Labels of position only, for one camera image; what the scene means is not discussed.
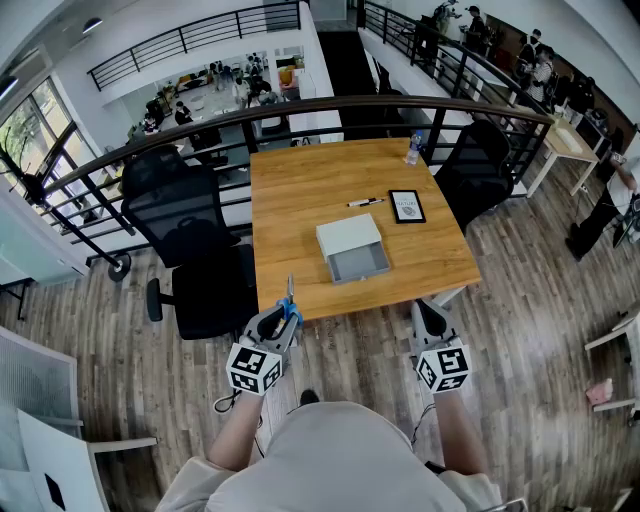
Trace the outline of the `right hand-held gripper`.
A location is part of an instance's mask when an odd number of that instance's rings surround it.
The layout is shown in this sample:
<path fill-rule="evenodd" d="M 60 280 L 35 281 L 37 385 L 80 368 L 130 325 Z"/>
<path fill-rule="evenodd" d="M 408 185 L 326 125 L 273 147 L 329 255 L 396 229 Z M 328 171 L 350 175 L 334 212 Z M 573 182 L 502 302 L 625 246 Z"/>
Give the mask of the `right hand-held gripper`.
<path fill-rule="evenodd" d="M 416 299 L 411 306 L 411 318 L 415 335 L 455 331 L 451 314 L 434 301 Z M 459 336 L 429 345 L 417 357 L 414 370 L 431 394 L 458 390 L 471 374 L 469 346 Z"/>

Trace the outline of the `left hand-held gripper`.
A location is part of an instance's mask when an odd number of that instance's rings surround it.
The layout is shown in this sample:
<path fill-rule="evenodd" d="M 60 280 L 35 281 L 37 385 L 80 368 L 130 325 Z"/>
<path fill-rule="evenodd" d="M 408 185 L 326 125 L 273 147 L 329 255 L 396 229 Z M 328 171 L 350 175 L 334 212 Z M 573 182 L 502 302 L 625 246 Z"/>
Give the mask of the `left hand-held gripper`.
<path fill-rule="evenodd" d="M 276 337 L 284 316 L 281 304 L 259 312 L 246 325 L 239 341 L 233 343 L 226 372 L 234 390 L 264 396 L 284 375 L 290 362 L 289 350 L 302 323 L 298 311 L 288 313 Z"/>

